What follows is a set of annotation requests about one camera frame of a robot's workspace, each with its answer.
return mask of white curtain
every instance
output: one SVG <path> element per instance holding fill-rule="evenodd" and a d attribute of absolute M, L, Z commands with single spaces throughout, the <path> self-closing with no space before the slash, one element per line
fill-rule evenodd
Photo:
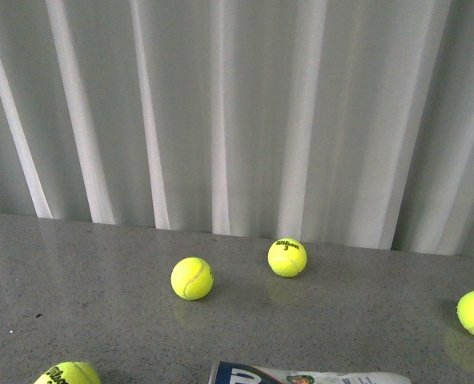
<path fill-rule="evenodd" d="M 474 256 L 474 1 L 0 0 L 0 213 Z"/>

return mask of gray countertop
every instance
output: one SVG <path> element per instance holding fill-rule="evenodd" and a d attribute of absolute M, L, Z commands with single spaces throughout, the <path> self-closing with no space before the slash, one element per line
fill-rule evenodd
<path fill-rule="evenodd" d="M 474 337 L 455 315 L 474 258 L 307 243 L 287 279 L 267 264 L 271 243 L 0 215 L 0 382 L 73 360 L 103 384 L 206 383 L 217 359 L 474 382 Z M 191 255 L 215 276 L 197 302 L 170 285 Z"/>

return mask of wilson logo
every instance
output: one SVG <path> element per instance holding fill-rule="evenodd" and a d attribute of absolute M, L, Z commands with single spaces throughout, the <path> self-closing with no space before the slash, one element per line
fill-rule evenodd
<path fill-rule="evenodd" d="M 53 366 L 45 374 L 50 376 L 50 380 L 46 384 L 69 384 L 65 378 L 62 378 L 64 372 L 58 366 Z"/>
<path fill-rule="evenodd" d="M 293 244 L 291 242 L 288 242 L 287 240 L 279 240 L 278 242 L 276 242 L 276 245 L 277 246 L 285 246 L 283 248 L 283 250 L 288 250 L 289 246 L 291 246 L 292 248 L 296 248 L 297 250 L 299 249 L 299 246 L 297 246 L 296 244 Z"/>

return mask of curtain fold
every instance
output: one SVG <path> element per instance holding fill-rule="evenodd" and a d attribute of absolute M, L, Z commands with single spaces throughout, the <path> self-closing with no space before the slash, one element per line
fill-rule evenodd
<path fill-rule="evenodd" d="M 474 2 L 0 1 L 0 213 L 474 256 Z"/>

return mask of tennis ball can label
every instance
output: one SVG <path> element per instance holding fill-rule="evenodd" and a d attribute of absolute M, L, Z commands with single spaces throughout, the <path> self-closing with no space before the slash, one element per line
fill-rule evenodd
<path fill-rule="evenodd" d="M 260 366 L 215 362 L 212 366 L 209 384 L 412 384 L 399 374 L 386 372 L 336 373 L 300 372 L 294 370 L 273 370 Z"/>

